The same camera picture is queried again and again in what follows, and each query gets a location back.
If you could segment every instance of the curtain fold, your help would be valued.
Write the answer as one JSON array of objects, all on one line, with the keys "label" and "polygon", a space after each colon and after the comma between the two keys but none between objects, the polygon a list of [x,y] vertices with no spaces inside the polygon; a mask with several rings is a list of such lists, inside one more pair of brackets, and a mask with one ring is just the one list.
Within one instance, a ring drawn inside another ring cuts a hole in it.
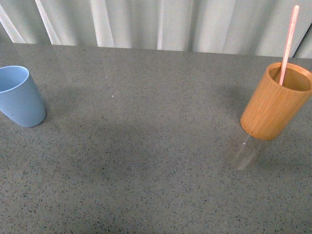
[{"label": "curtain fold", "polygon": [[4,0],[0,41],[312,58],[311,0]]}]

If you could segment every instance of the speckled gray countertop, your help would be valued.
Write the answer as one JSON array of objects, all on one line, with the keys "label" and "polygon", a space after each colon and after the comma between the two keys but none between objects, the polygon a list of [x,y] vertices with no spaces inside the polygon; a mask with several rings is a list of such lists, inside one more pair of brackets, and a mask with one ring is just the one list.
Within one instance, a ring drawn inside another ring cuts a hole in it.
[{"label": "speckled gray countertop", "polygon": [[[0,43],[47,117],[0,113],[0,233],[311,233],[311,99],[273,141],[239,118],[281,58]],[[291,62],[312,70],[311,59]]]}]

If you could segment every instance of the cup rim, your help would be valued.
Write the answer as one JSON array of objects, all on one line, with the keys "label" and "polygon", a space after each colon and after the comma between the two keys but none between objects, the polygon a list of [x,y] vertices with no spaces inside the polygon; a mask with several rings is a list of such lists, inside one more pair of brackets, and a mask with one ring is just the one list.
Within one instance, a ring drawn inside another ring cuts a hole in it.
[{"label": "cup rim", "polygon": [[18,66],[18,65],[11,65],[11,66],[0,67],[0,70],[1,69],[8,69],[8,68],[16,68],[16,67],[21,68],[21,69],[23,69],[23,70],[25,70],[27,72],[25,79],[21,83],[19,83],[18,85],[14,86],[11,89],[0,91],[0,94],[5,93],[5,92],[9,92],[11,90],[14,90],[14,89],[20,87],[22,84],[24,84],[28,80],[28,78],[29,78],[29,70],[26,67]]},{"label": "cup rim", "polygon": [[293,63],[289,63],[289,62],[288,62],[286,68],[293,69],[293,70],[295,70],[296,72],[299,72],[299,71],[298,71],[298,68],[299,68],[300,70],[303,70],[303,71],[304,71],[303,75],[310,81],[310,84],[311,84],[310,90],[300,91],[300,90],[290,89],[290,88],[287,88],[287,87],[285,87],[285,86],[280,85],[280,84],[277,83],[275,80],[273,80],[273,78],[270,76],[269,71],[272,70],[272,69],[274,69],[274,68],[281,67],[281,65],[282,65],[281,62],[275,62],[275,63],[270,64],[270,65],[267,67],[266,73],[268,74],[268,77],[270,77],[269,80],[271,80],[275,85],[278,85],[278,86],[279,86],[280,88],[282,88],[282,89],[286,89],[286,90],[289,90],[289,91],[292,91],[292,92],[298,92],[298,93],[309,93],[309,92],[312,93],[312,73],[311,73],[308,69],[306,69],[306,68],[304,68],[304,67],[301,67],[301,66],[299,66],[299,65],[296,65],[296,64],[293,64]]}]

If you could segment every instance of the wooden cup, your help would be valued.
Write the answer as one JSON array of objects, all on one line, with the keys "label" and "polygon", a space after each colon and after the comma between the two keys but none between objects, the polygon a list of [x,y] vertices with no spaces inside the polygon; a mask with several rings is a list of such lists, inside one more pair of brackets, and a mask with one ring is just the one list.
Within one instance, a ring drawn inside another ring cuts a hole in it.
[{"label": "wooden cup", "polygon": [[251,136],[272,140],[285,128],[312,95],[312,73],[288,63],[283,86],[279,85],[281,63],[267,67],[240,124]]}]

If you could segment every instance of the cup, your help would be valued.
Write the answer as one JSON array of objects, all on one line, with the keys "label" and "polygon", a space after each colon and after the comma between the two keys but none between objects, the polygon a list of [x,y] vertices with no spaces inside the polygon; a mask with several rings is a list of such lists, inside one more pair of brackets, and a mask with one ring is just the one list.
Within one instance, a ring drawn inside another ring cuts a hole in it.
[{"label": "cup", "polygon": [[240,119],[243,129],[261,140],[280,134],[312,94],[312,73],[288,63],[283,86],[279,85],[281,63],[267,67]]},{"label": "cup", "polygon": [[22,127],[34,127],[44,120],[44,104],[27,68],[0,68],[0,111]]}]

